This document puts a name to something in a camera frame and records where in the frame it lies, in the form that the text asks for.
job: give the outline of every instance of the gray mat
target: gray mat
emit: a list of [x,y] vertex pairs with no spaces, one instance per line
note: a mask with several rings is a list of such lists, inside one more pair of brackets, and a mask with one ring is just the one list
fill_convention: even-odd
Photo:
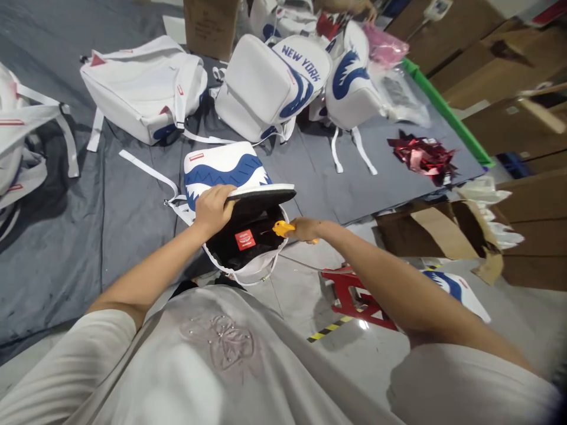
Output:
[[[4,0],[0,4],[0,61],[26,86],[68,103],[74,123],[81,177],[66,177],[65,144],[56,125],[38,132],[48,155],[45,183],[22,202],[18,224],[0,244],[0,364],[43,337],[49,329],[84,313],[96,296],[185,228],[162,203],[170,189],[118,156],[126,149],[173,181],[181,183],[184,156],[206,146],[177,140],[146,146],[105,121],[97,154],[87,153],[95,104],[79,74],[79,57],[131,48],[165,33],[162,16],[181,17],[179,8],[126,0]],[[211,70],[216,61],[205,59]],[[423,100],[422,93],[417,93]],[[350,137],[338,143],[345,172],[335,172],[329,138],[314,126],[297,128],[289,143],[256,148],[274,182],[294,183],[297,197],[285,208],[290,217],[310,215],[346,224],[437,190],[392,155],[386,138],[402,128],[441,138],[459,149],[458,181],[483,173],[450,127],[430,107],[433,129],[393,125],[375,119],[360,128],[371,176]],[[189,120],[202,135],[240,140],[214,111]],[[196,257],[186,276],[211,267]]]

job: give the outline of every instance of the pink plastic bag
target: pink plastic bag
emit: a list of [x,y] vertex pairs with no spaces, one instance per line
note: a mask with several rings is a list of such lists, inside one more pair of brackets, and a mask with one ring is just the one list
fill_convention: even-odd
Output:
[[370,59],[378,62],[384,69],[398,65],[409,51],[408,43],[379,30],[373,24],[366,23],[362,29],[368,37]]

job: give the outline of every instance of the brown cardboard box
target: brown cardboard box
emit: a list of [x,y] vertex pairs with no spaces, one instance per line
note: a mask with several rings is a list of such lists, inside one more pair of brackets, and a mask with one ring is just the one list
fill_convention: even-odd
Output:
[[[406,40],[423,22],[423,11],[431,0],[413,0],[396,17],[386,32]],[[504,18],[485,0],[453,2],[446,16],[428,22],[409,40],[408,57],[429,74],[458,52],[496,29]]]
[[498,203],[510,223],[567,218],[567,168],[498,185],[512,194]]
[[567,166],[567,151],[556,152],[542,158],[526,161],[526,165],[532,174],[541,174],[561,169]]
[[535,101],[535,96],[566,89],[567,84],[558,84],[525,92],[515,99],[496,102],[467,117],[463,123],[489,155],[515,152],[523,159],[533,159],[559,152],[567,149],[563,104],[546,109]]
[[431,78],[447,103],[466,109],[534,89],[567,66],[567,35],[561,28],[499,32],[472,45]]
[[526,240],[504,251],[509,284],[567,291],[567,167],[498,185],[498,207]]
[[513,286],[567,291],[567,257],[509,257],[504,278]]
[[236,32],[238,0],[184,0],[187,48],[194,53],[230,60]]
[[484,264],[473,272],[490,285],[502,271],[494,235],[473,202],[415,205],[408,211],[376,217],[376,221],[386,249],[399,257],[484,258]]

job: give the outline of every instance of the white backpack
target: white backpack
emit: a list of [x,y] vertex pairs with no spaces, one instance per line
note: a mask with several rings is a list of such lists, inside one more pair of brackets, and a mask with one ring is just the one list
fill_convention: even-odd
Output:
[[329,54],[307,37],[293,35],[270,48],[246,34],[234,49],[215,110],[249,142],[273,134],[288,140],[295,116],[319,95],[331,67]]
[[167,35],[134,49],[109,54],[93,50],[81,76],[97,106],[87,146],[92,152],[105,116],[148,145],[176,129],[183,132],[185,118],[195,113],[207,88],[203,60]]
[[316,25],[311,0],[254,0],[250,9],[252,33],[264,42],[314,33]]
[[[279,220],[289,221],[281,204],[291,200],[295,190],[292,184],[272,183],[249,142],[187,154],[184,195],[179,194],[171,180],[128,152],[121,151],[120,155],[173,189],[173,197],[165,203],[188,225],[195,220],[195,202],[205,190],[217,184],[237,186],[228,197],[239,200],[232,218],[203,245],[203,250],[218,269],[233,275],[241,285],[256,285],[270,276],[279,252],[287,243],[272,227]],[[263,270],[266,271],[260,280],[249,281]]]
[[364,151],[358,125],[382,113],[379,94],[368,75],[369,43],[364,31],[356,22],[350,21],[343,34],[336,38],[330,55],[334,67],[325,85],[325,92],[309,106],[309,119],[336,125],[331,141],[331,151],[337,172],[343,166],[337,156],[339,129],[350,131],[360,156],[370,173],[376,175],[376,168]]
[[[42,104],[30,106],[27,99]],[[23,86],[0,63],[0,241],[19,216],[17,201],[47,177],[45,157],[35,152],[40,144],[36,128],[57,121],[67,143],[69,177],[79,176],[75,140],[63,113],[69,113],[68,105]]]

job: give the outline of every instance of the green strip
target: green strip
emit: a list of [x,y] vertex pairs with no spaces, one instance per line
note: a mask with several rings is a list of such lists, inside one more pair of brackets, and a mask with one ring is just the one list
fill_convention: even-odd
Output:
[[408,73],[412,76],[413,80],[416,84],[423,90],[423,92],[427,95],[431,104],[435,107],[437,111],[441,114],[443,118],[447,121],[447,123],[451,126],[455,133],[461,138],[463,143],[465,143],[466,147],[469,151],[471,151],[472,155],[478,161],[480,165],[485,167],[491,168],[494,166],[494,161],[489,155],[486,153],[484,148],[476,137],[468,130],[468,128],[456,117],[455,114],[451,111],[449,105],[437,89],[429,82],[427,78],[423,75],[423,73],[419,70],[419,67],[410,61],[410,59],[404,58],[403,65],[408,71]]

